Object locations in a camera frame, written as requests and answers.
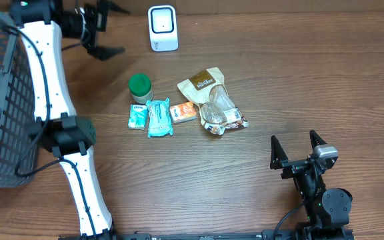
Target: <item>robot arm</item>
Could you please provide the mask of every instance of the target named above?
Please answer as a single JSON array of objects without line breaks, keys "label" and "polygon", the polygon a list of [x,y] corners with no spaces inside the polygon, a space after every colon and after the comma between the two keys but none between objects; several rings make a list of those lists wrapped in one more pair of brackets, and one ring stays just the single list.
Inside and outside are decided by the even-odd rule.
[{"label": "robot arm", "polygon": [[[92,144],[95,142],[95,130],[90,121],[76,116],[69,96],[61,58],[61,40],[62,37],[80,39],[88,53],[100,60],[106,60],[123,49],[96,45],[96,31],[105,30],[107,11],[112,9],[113,7],[109,6],[115,6],[114,4],[99,1],[97,7],[86,6],[85,9],[80,9],[79,13],[64,12],[61,4],[60,0],[29,3],[14,1],[11,15],[19,30],[32,40],[41,53],[40,58],[45,66],[51,110],[49,124],[40,144],[53,152],[55,157],[62,157],[76,165],[88,209],[85,208],[81,183],[76,172],[70,163],[60,162],[78,209],[81,236],[99,236],[110,232],[112,217],[104,203],[94,167]],[[22,40],[35,92],[37,122],[27,127],[28,134],[34,136],[41,130],[41,124],[47,118],[47,101],[39,58],[30,42],[25,38]]]},{"label": "robot arm", "polygon": [[294,179],[306,208],[308,222],[298,223],[295,230],[279,231],[285,217],[274,231],[264,230],[263,240],[287,239],[353,239],[349,223],[352,194],[344,189],[326,189],[322,174],[337,162],[337,149],[326,143],[312,130],[310,132],[312,154],[306,159],[289,161],[276,136],[271,138],[271,169],[282,169],[282,179]]},{"label": "robot arm", "polygon": [[[44,21],[36,21],[24,24],[24,28],[20,30],[24,32],[24,34],[35,43],[38,50],[42,52],[41,58],[44,62],[48,78],[51,104],[50,120],[60,119],[62,113],[66,113],[68,116],[75,116],[76,111],[67,90],[65,72],[61,59],[62,34],[60,26],[54,21],[47,25]],[[35,118],[41,118],[44,121],[46,118],[46,100],[41,67],[34,49],[28,47],[29,43],[26,40],[23,40],[23,42],[29,59],[35,92]],[[93,160],[93,147],[88,148],[87,154],[84,156],[80,153],[72,153],[64,155],[63,158],[77,165],[82,184],[85,186],[84,194],[88,202],[95,233],[101,234],[104,229],[110,230],[112,217],[103,201],[97,180]],[[70,164],[60,164],[66,172],[75,204],[78,208],[81,235],[92,236],[93,230],[87,212],[85,211],[75,172]]]}]

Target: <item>wooden table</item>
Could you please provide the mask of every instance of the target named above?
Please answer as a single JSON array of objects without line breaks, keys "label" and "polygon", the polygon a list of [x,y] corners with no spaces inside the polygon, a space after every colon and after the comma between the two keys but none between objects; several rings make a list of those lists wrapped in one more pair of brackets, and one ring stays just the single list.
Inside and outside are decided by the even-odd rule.
[{"label": "wooden table", "polygon": [[[384,239],[384,12],[190,15],[178,17],[179,50],[154,53],[146,17],[112,17],[102,44],[127,52],[107,62],[84,49],[63,53],[78,114],[97,129],[95,166],[122,233],[228,233],[273,229],[300,203],[293,181],[269,169],[270,136],[290,159],[311,152],[309,130],[340,158],[327,188],[353,196],[357,239]],[[216,137],[199,121],[148,139],[127,128],[134,73],[155,99],[186,101],[176,84],[219,67],[250,127]],[[53,160],[40,152],[39,165]],[[304,221],[304,211],[283,228]],[[79,232],[60,167],[26,187],[0,189],[0,239],[56,239]]]}]

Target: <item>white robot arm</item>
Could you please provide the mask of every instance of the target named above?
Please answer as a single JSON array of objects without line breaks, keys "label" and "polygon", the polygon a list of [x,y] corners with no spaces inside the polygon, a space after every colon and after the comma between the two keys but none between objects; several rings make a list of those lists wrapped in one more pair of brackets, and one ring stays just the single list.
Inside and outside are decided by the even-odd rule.
[{"label": "white robot arm", "polygon": [[[57,125],[66,117],[76,120],[77,113],[66,85],[61,58],[61,40],[63,37],[80,39],[88,53],[100,60],[106,60],[121,53],[122,48],[98,47],[95,42],[96,31],[105,30],[107,11],[113,9],[114,6],[116,5],[110,2],[99,1],[97,7],[89,5],[86,6],[86,9],[77,9],[76,12],[65,12],[60,0],[44,0],[27,5],[21,1],[13,2],[11,15],[19,26],[19,30],[33,42],[40,52],[40,56],[38,56],[30,41],[22,37],[31,69],[35,92],[35,119],[39,126],[47,118],[46,92],[39,58],[45,66],[47,76],[51,106],[48,119],[51,122],[50,125]],[[92,144],[84,144],[83,141],[75,143],[75,141],[80,142],[81,139],[70,138],[72,136],[68,133],[70,131],[68,127],[64,129],[65,132],[58,131],[51,134],[52,131],[50,127],[50,134],[46,136],[47,142],[43,144],[44,148],[51,150],[56,157],[72,162],[79,173],[79,177],[77,177],[76,170],[70,163],[60,162],[69,180],[78,209],[81,236],[96,237],[110,232],[113,226],[112,216],[105,205],[97,180]],[[95,138],[91,122],[89,133],[92,138]],[[87,202],[88,209],[85,208],[83,198]]]}]

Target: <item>plastic wrapper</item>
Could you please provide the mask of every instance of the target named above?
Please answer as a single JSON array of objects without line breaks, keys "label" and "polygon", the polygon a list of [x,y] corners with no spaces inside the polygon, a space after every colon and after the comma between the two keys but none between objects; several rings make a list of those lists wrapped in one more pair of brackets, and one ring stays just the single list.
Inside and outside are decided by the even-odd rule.
[{"label": "plastic wrapper", "polygon": [[129,129],[144,130],[147,119],[147,107],[145,105],[130,106],[130,118],[128,119]]},{"label": "plastic wrapper", "polygon": [[197,118],[197,112],[191,102],[171,106],[170,113],[174,123],[182,123]]},{"label": "plastic wrapper", "polygon": [[248,127],[225,88],[225,76],[219,68],[204,70],[177,84],[182,94],[199,108],[202,126],[218,135],[226,129]]},{"label": "plastic wrapper", "polygon": [[170,99],[165,101],[146,102],[149,111],[149,129],[147,136],[162,137],[167,134],[173,135],[173,126],[169,113]]}]

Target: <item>teal packet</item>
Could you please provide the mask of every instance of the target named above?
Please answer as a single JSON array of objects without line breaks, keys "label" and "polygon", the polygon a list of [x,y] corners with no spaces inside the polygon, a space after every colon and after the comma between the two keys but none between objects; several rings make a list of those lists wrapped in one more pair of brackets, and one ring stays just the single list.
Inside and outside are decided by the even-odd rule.
[{"label": "teal packet", "polygon": [[167,134],[173,136],[173,126],[170,118],[170,99],[165,101],[147,101],[149,111],[149,130],[147,136],[162,137]]},{"label": "teal packet", "polygon": [[130,118],[128,119],[129,129],[145,130],[147,118],[147,107],[145,105],[130,106]]}]

